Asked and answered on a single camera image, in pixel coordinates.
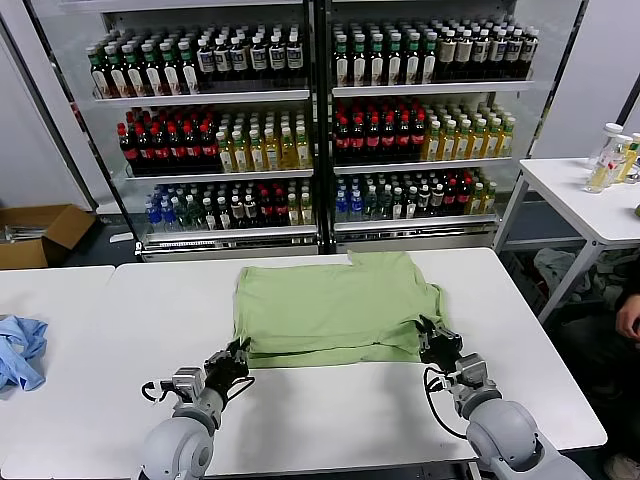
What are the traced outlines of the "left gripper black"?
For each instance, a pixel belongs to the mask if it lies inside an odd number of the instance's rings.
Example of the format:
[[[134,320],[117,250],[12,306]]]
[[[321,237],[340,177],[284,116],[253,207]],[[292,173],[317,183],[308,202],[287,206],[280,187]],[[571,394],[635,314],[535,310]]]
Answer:
[[[216,354],[216,363],[206,363],[205,387],[227,395],[236,380],[247,377],[250,344],[250,337],[242,341],[235,339]]]

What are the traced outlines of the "bystander bare hand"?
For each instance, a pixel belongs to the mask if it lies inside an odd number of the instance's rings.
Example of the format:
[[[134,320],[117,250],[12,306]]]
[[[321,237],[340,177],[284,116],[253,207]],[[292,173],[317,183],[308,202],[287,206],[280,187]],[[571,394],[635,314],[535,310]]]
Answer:
[[[640,296],[629,296],[616,316],[617,332],[635,342],[639,341]]]

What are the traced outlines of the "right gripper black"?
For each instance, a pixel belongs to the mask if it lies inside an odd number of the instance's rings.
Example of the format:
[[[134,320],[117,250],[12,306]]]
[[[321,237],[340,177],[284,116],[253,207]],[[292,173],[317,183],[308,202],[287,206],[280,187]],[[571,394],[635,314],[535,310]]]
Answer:
[[[424,364],[436,365],[439,371],[452,373],[457,371],[456,362],[462,358],[456,350],[430,349],[430,340],[433,337],[441,344],[446,344],[450,348],[462,348],[463,340],[460,334],[451,331],[449,328],[436,325],[424,315],[420,315],[414,321],[418,331],[419,351],[422,353]]]

